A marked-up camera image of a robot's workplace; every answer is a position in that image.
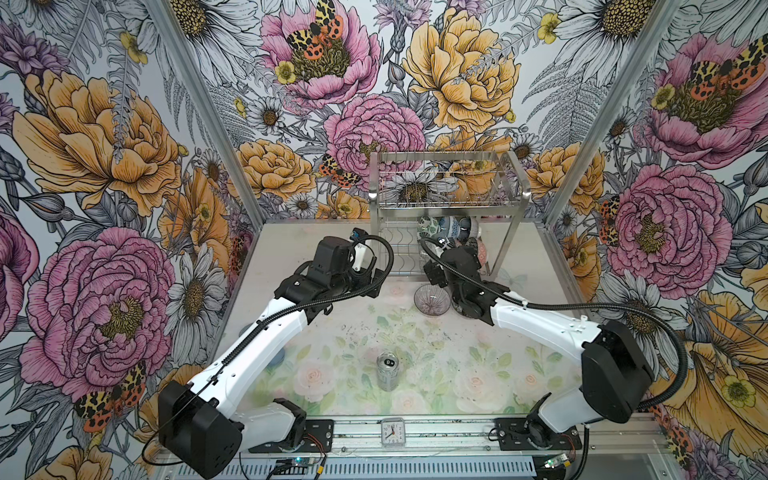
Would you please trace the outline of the purple glass bowl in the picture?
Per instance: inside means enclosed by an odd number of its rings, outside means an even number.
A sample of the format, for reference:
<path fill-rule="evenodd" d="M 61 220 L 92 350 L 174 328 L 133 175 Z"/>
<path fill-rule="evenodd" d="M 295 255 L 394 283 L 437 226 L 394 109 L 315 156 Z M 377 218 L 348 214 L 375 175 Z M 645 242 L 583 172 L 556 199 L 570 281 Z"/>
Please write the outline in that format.
<path fill-rule="evenodd" d="M 414 293 L 414 305 L 424 315 L 438 317 L 451 308 L 448 292 L 437 285 L 422 285 Z"/>

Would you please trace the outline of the blue floral bowl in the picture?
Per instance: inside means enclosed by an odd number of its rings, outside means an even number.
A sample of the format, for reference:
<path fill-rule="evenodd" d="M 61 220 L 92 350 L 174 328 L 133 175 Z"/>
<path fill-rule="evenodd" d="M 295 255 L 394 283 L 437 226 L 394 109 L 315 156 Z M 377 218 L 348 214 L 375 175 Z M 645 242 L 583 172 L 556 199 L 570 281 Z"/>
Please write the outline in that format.
<path fill-rule="evenodd" d="M 458 240 L 462 233 L 461 219 L 456 216 L 445 216 L 440 220 L 441 238 Z"/>

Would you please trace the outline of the dark grey petal bowl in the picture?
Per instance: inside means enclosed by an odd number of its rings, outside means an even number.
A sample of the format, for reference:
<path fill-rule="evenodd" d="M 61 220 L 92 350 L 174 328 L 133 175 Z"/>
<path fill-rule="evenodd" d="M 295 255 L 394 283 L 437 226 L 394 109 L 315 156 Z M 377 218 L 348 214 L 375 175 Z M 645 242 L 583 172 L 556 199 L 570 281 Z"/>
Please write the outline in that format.
<path fill-rule="evenodd" d="M 470 238 L 478 238 L 481 232 L 477 217 L 461 217 L 459 219 L 459 234 L 457 239 L 464 243 Z"/>

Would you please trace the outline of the green leaf pattern bowl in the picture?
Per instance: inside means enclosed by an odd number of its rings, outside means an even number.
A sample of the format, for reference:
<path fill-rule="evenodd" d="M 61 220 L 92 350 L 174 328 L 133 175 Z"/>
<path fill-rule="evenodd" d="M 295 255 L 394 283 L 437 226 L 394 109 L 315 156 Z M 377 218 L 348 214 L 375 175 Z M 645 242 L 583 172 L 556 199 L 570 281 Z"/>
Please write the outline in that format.
<path fill-rule="evenodd" d="M 420 238 L 436 238 L 441 232 L 439 218 L 421 216 L 417 222 L 417 232 Z"/>

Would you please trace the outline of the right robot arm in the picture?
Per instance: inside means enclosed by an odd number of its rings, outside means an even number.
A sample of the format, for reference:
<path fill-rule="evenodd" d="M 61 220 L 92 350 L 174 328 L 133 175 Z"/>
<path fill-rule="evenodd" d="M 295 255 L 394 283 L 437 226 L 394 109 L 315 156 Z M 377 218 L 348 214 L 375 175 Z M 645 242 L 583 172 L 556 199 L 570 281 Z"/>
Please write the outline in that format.
<path fill-rule="evenodd" d="M 536 307 L 508 287 L 482 279 L 469 247 L 444 250 L 433 239 L 419 245 L 429 258 L 427 278 L 449 289 L 461 315 L 535 340 L 580 369 L 580 385 L 542 397 L 513 439 L 549 449 L 578 424 L 624 424 L 639 409 L 652 383 L 651 368 L 623 324 L 572 317 L 569 306 Z"/>

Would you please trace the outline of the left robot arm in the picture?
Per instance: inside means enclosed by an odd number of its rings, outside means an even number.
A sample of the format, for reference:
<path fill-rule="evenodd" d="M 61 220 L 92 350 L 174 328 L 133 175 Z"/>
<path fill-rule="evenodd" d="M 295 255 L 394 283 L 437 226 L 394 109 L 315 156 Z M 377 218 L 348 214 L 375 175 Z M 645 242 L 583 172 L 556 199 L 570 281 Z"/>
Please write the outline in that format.
<path fill-rule="evenodd" d="M 295 403 L 276 398 L 250 416 L 238 415 L 238 407 L 279 351 L 318 315 L 342 301 L 377 297 L 394 260 L 388 241 L 362 229 L 349 239 L 324 237 L 313 259 L 280 283 L 232 346 L 191 380 L 171 381 L 160 391 L 160 445 L 204 479 L 251 448 L 300 448 L 307 414 Z"/>

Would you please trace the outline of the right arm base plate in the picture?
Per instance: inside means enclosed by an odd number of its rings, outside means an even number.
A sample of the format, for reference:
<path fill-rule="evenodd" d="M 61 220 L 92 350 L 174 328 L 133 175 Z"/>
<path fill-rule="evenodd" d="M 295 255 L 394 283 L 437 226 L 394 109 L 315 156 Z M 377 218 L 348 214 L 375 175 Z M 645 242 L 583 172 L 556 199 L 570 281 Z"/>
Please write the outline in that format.
<path fill-rule="evenodd" d="M 576 451 L 583 446 L 575 427 L 558 433 L 538 420 L 528 420 L 523 417 L 495 418 L 489 437 L 496 439 L 502 451 Z"/>

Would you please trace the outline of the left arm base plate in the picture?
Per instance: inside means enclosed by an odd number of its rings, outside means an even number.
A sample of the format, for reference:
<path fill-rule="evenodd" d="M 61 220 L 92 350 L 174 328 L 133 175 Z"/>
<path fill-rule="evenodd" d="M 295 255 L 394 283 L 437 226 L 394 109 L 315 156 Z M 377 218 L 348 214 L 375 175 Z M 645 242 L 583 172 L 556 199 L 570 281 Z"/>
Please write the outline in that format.
<path fill-rule="evenodd" d="M 290 447 L 287 440 L 280 443 L 265 443 L 248 449 L 251 454 L 294 454 L 330 453 L 333 448 L 335 421 L 331 419 L 310 419 L 300 442 Z"/>

